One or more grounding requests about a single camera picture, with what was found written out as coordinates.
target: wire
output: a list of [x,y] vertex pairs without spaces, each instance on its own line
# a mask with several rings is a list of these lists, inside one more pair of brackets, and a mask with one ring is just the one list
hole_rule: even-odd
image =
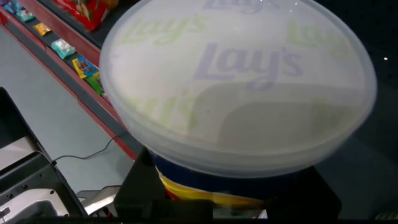
[[101,153],[101,152],[107,150],[107,148],[108,148],[108,146],[111,144],[111,142],[112,142],[114,139],[116,139],[117,137],[119,137],[119,136],[115,136],[115,137],[111,138],[111,139],[108,141],[108,143],[106,144],[105,148],[103,148],[103,149],[99,150],[98,152],[93,153],[93,154],[91,154],[91,155],[89,155],[89,156],[79,157],[79,156],[73,156],[73,155],[64,155],[64,156],[60,156],[60,157],[54,159],[54,160],[52,161],[52,163],[56,163],[57,160],[60,160],[60,159],[63,159],[63,158],[75,158],[75,159],[82,159],[82,160],[89,159],[89,158],[91,158],[91,157],[93,157],[93,156],[95,156],[95,155],[97,155],[97,154],[99,154],[99,153]]

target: chip bag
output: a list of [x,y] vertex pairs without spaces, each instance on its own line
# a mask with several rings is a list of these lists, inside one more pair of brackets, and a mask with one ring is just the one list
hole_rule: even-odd
[[51,43],[51,48],[56,51],[60,58],[65,59],[67,56],[76,52],[75,48],[69,45],[63,39],[56,40]]
[[100,72],[95,65],[93,65],[90,61],[82,56],[73,59],[72,63],[80,78],[87,78],[92,75],[98,75]]
[[4,8],[5,10],[7,10],[8,12],[14,14],[14,13],[16,13],[17,11],[20,11],[20,10],[22,9],[22,6],[21,6],[21,4],[19,4],[19,3],[16,2],[16,1],[9,1],[7,4],[5,4],[5,5],[3,6],[3,8]]
[[99,27],[109,13],[109,8],[102,0],[54,0],[69,11],[88,30]]
[[104,89],[102,88],[100,74],[92,75],[90,77],[85,78],[86,82],[99,94],[102,96],[104,94]]
[[29,12],[28,10],[20,10],[17,11],[17,16],[19,17],[20,20],[27,22],[27,21],[31,21],[32,19],[35,19],[35,16],[33,16],[33,14],[31,12]]
[[48,26],[46,26],[43,22],[34,25],[34,28],[41,36],[44,36],[48,32],[51,32],[51,29]]

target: snack container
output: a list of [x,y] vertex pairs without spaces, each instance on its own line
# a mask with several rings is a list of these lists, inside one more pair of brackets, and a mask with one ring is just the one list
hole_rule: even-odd
[[333,154],[377,92],[360,40],[311,0],[142,0],[99,66],[169,193],[233,207],[277,197]]

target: plastic lid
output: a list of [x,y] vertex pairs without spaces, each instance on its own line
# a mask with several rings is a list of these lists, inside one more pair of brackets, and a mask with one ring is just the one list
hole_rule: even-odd
[[112,28],[100,70],[135,138],[227,177],[319,162],[376,96],[363,45],[313,1],[142,0]]

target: store shelf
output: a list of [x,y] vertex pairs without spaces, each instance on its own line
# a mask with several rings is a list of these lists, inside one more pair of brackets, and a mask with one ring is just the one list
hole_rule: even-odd
[[51,33],[41,37],[34,29],[34,25],[40,23],[38,19],[21,22],[3,8],[0,8],[0,15],[3,28],[77,100],[78,104],[111,138],[118,136],[115,142],[129,157],[135,159],[142,145],[121,125],[111,105],[74,71],[72,60],[79,57],[79,54],[75,53],[66,60],[62,60],[50,47],[50,44],[58,40],[59,36]]
[[62,39],[73,43],[82,56],[98,66],[100,50],[113,24],[138,1],[120,1],[119,6],[106,17],[102,25],[91,32],[87,31],[67,11],[56,5],[53,0],[20,0],[19,2],[40,21],[51,27]]

